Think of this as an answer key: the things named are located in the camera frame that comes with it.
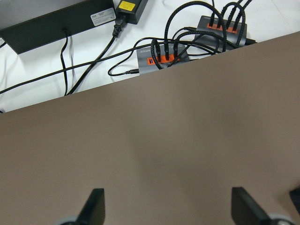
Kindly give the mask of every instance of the brown table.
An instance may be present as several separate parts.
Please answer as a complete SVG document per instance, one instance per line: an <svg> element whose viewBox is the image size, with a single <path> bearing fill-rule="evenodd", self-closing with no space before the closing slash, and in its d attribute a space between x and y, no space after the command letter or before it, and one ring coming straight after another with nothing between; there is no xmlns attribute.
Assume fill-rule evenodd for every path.
<svg viewBox="0 0 300 225"><path fill-rule="evenodd" d="M106 225L233 224L243 186L300 217L300 33L0 116L2 225L53 225L105 188Z"/></svg>

